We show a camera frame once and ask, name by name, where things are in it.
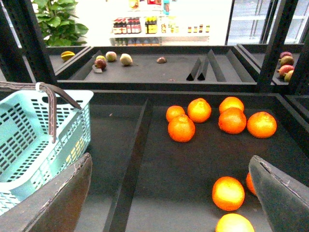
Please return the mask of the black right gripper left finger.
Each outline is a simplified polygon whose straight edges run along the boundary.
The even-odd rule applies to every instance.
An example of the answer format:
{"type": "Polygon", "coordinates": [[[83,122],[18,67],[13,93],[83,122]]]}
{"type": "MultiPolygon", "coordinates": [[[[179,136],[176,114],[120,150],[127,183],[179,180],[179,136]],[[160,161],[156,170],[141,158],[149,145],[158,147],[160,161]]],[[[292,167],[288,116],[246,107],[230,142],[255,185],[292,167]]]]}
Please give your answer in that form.
{"type": "Polygon", "coordinates": [[[0,217],[2,232],[72,232],[88,195],[92,158],[86,153],[0,217]]]}

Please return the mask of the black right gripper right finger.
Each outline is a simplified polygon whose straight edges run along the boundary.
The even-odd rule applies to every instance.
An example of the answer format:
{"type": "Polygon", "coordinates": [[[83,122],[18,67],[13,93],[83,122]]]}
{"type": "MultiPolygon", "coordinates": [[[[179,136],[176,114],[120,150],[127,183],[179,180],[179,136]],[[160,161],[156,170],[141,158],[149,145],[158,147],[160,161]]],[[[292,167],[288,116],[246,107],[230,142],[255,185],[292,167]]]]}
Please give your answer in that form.
{"type": "Polygon", "coordinates": [[[249,162],[255,193],[274,232],[309,230],[309,188],[259,156],[249,162]]]}

